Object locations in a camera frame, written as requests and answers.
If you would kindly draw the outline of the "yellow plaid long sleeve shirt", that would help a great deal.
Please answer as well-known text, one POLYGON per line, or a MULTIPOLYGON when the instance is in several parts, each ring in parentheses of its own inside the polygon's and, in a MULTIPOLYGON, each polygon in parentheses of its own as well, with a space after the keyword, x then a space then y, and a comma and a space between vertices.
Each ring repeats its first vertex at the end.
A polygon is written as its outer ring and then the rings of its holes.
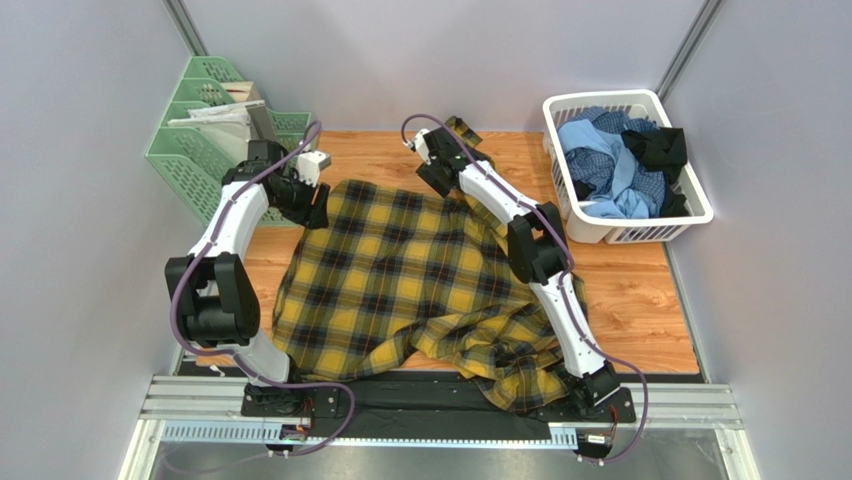
POLYGON ((502 410, 569 395, 547 315, 476 200, 346 179, 327 214, 326 228, 299 240, 272 314, 272 341, 305 380, 360 380, 421 353, 502 410))

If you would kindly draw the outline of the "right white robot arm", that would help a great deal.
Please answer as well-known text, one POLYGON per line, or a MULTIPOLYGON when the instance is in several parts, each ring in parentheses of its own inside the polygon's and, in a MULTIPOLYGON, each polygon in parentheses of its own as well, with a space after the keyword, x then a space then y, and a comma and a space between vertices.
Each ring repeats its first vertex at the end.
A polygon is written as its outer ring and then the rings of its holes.
POLYGON ((621 384, 612 363, 599 352, 581 307, 559 208, 522 194, 485 156, 464 150, 444 128, 422 129, 403 144, 421 158, 417 173, 433 190, 443 197, 459 190, 507 229, 511 270, 543 306, 565 368, 576 380, 569 397, 583 407, 602 406, 621 384))

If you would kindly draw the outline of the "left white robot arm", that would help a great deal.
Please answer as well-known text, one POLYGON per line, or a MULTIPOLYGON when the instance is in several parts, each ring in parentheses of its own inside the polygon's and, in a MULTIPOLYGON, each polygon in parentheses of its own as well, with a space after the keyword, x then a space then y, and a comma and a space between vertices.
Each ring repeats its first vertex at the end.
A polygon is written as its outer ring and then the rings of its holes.
POLYGON ((251 140, 247 157, 226 171, 220 202, 205 233, 182 257, 169 259, 170 328, 198 356, 226 355, 257 386, 295 384, 291 357, 260 330, 261 308, 244 265, 250 240, 269 209, 306 229, 328 226, 329 154, 301 144, 287 150, 251 140))

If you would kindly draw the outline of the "grey folder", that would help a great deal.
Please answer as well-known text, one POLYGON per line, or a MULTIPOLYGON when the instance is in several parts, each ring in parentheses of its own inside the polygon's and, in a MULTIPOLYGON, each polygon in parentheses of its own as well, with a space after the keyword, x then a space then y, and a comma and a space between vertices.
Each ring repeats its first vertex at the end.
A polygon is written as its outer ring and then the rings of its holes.
POLYGON ((265 105, 251 105, 246 108, 254 128, 256 138, 268 141, 276 141, 276 129, 272 122, 269 109, 265 105))

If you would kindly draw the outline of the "papers in organizer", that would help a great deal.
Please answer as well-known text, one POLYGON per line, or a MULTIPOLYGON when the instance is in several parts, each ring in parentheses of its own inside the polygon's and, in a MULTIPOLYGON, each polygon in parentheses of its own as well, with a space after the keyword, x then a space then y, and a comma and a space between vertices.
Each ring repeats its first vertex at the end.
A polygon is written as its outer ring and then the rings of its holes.
POLYGON ((199 102, 205 103, 206 107, 189 106, 189 100, 185 100, 178 112, 165 121, 165 125, 198 133, 236 165, 247 158, 249 142, 261 140, 256 138, 246 108, 257 104, 266 106, 265 101, 252 81, 222 83, 221 87, 231 97, 230 101, 217 99, 220 91, 212 90, 210 83, 204 83, 202 87, 208 98, 199 102))

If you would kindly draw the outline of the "blue checked shirt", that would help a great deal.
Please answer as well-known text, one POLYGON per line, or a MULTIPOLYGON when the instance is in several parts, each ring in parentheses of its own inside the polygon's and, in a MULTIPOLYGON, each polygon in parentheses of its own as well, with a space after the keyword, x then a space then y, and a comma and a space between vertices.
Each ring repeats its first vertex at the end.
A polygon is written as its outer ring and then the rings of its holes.
POLYGON ((640 166, 622 139, 627 131, 657 129, 653 121, 599 106, 584 110, 558 129, 577 198, 592 203, 585 214, 617 220, 660 215, 666 192, 663 174, 640 166))

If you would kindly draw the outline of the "light blue shirt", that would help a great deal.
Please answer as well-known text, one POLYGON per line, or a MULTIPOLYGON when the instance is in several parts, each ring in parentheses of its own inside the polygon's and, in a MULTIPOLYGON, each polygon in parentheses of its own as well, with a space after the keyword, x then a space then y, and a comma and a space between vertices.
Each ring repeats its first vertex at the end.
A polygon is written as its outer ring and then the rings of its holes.
POLYGON ((603 219, 648 219, 653 200, 633 187, 637 161, 621 137, 589 120, 565 123, 557 132, 571 181, 591 204, 583 212, 603 219))

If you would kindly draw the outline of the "black garment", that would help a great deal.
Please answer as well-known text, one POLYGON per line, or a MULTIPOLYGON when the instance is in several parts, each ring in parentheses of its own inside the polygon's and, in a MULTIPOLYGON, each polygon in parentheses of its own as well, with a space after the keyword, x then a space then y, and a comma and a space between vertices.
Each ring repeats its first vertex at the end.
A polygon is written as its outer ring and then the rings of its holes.
POLYGON ((622 139, 640 166, 663 174, 666 192, 660 215, 656 218, 688 216, 685 196, 674 191, 674 183, 688 160, 684 132, 678 128, 660 128, 644 133, 627 131, 622 134, 622 139))

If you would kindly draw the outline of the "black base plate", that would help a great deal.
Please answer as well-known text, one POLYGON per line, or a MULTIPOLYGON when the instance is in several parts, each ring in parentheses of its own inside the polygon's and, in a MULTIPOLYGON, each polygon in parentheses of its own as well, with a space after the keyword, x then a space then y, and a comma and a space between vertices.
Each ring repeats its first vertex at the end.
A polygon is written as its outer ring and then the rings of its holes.
POLYGON ((311 416, 313 433, 325 436, 342 425, 353 407, 343 437, 381 440, 545 440, 551 422, 599 423, 609 430, 613 422, 632 424, 637 419, 627 391, 598 408, 562 398, 505 411, 488 401, 474 382, 449 371, 392 371, 349 386, 353 399, 338 388, 288 394, 243 384, 238 411, 248 417, 311 416))

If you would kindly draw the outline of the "aluminium rail frame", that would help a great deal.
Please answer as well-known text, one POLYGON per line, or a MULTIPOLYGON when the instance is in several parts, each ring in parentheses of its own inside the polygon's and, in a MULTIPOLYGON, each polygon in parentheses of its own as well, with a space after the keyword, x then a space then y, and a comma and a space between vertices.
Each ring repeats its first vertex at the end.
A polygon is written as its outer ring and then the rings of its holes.
POLYGON ((157 376, 143 401, 120 475, 146 479, 164 442, 259 447, 335 446, 575 450, 591 433, 707 433, 710 457, 731 479, 759 473, 731 389, 703 383, 640 384, 626 378, 597 415, 566 401, 527 413, 490 405, 476 387, 447 371, 400 371, 348 389, 313 388, 294 400, 253 399, 241 377, 157 376))

